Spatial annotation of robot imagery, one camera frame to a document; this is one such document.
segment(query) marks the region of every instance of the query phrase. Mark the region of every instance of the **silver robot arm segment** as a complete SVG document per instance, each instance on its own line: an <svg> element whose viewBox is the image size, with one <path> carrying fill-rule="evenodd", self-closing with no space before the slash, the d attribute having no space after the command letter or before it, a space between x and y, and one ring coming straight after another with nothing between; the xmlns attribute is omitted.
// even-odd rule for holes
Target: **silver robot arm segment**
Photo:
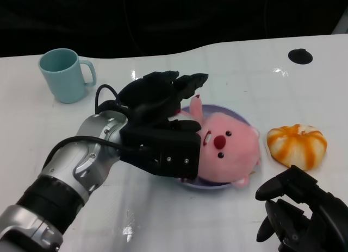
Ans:
<svg viewBox="0 0 348 252"><path fill-rule="evenodd" d="M105 111L87 118L77 136L121 144L119 131L126 124L123 114ZM116 149L96 142L60 148L17 204L0 216L0 251L57 252L64 232L118 160Z"/></svg>

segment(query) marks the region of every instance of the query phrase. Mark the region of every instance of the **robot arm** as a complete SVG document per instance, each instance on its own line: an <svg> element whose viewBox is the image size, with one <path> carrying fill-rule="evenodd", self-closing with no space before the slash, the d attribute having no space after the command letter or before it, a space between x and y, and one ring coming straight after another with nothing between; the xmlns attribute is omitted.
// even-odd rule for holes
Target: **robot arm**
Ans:
<svg viewBox="0 0 348 252"><path fill-rule="evenodd" d="M280 252L348 251L348 207L316 183L307 173L291 166L262 185L256 199L266 200L267 217L257 241L264 242L276 233ZM271 200L284 194L297 203L308 204L313 212L311 218L283 199Z"/></svg>
<svg viewBox="0 0 348 252"><path fill-rule="evenodd" d="M110 88L101 86L96 113L76 136L52 149L37 180L0 216L0 251L59 251L64 232L119 160L155 175L194 178L200 126L168 117L208 75L177 77L178 72L154 72L119 96L111 89L116 99L98 105L100 89Z"/></svg>

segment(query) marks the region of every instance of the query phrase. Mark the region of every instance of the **black cable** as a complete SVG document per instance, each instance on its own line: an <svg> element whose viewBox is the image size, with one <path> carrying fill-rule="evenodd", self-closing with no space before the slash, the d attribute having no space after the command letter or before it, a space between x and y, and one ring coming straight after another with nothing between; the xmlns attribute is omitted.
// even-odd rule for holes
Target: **black cable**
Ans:
<svg viewBox="0 0 348 252"><path fill-rule="evenodd" d="M112 147L112 148L115 148L115 149L120 150L122 152L130 152L130 153L133 153L133 154L134 154L134 152L140 152L140 150L138 150L138 149L125 147L125 146L122 146L122 145L114 143L114 142L110 142L110 141L107 141L107 140L104 140L104 139L100 139L98 137L93 137L93 136L73 136L73 137L70 137L70 138L62 140L56 146L53 147L53 149L51 150L51 152L47 156L46 161L45 161L42 169L44 169L49 164L49 162L52 160L52 158L55 155L55 153L61 147L65 146L65 145L67 145L69 143L79 142L79 141L89 141L89 142L99 143L100 145Z"/></svg>
<svg viewBox="0 0 348 252"><path fill-rule="evenodd" d="M96 92L96 98L95 98L95 100L94 100L94 108L95 108L95 113L96 113L96 114L97 114L97 109L98 109L99 94L100 94L100 91L101 91L103 88L109 89L109 90L113 93L113 95L115 96L116 101L117 101L118 103L120 102L120 100L119 100L119 95L116 93L115 89L113 89L111 86L106 85L106 84L101 85L101 86L98 88L97 92Z"/></svg>
<svg viewBox="0 0 348 252"><path fill-rule="evenodd" d="M266 39L268 39L268 31L267 31L267 4L268 0L265 0L265 7L263 8L263 26L265 29Z"/></svg>
<svg viewBox="0 0 348 252"><path fill-rule="evenodd" d="M137 44L137 42L135 41L135 38L133 36L131 25L129 24L128 14L127 14L126 0L122 0L122 1L123 1L123 11L125 13L125 19L126 19L126 24L127 24L130 38L132 39L133 45L137 48L137 50L139 51L141 56L145 56L144 52L141 50L141 48L139 47L139 45Z"/></svg>

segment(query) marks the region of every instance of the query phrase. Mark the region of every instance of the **mug handle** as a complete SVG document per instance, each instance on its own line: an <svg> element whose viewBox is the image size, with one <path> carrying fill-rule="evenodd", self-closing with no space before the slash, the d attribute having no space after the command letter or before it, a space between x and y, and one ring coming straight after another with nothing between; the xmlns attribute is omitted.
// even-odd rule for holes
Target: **mug handle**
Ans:
<svg viewBox="0 0 348 252"><path fill-rule="evenodd" d="M93 82L91 83L85 83L85 86L95 86L96 83L97 83L97 75L96 75L96 71L94 70L94 66L93 64L91 63L91 61L88 61L88 60L80 60L80 64L85 64L85 65L88 65L89 69L91 70L91 73L92 73L92 77L93 77Z"/></svg>

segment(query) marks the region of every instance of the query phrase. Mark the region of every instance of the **pumpkin-shaped toy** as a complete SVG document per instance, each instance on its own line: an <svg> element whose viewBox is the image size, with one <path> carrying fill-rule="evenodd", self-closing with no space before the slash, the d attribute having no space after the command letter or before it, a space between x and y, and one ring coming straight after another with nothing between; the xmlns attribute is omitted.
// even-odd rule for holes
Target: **pumpkin-shaped toy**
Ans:
<svg viewBox="0 0 348 252"><path fill-rule="evenodd" d="M296 124L270 130L267 145L272 157L281 164L308 170L321 163L327 142L317 128Z"/></svg>

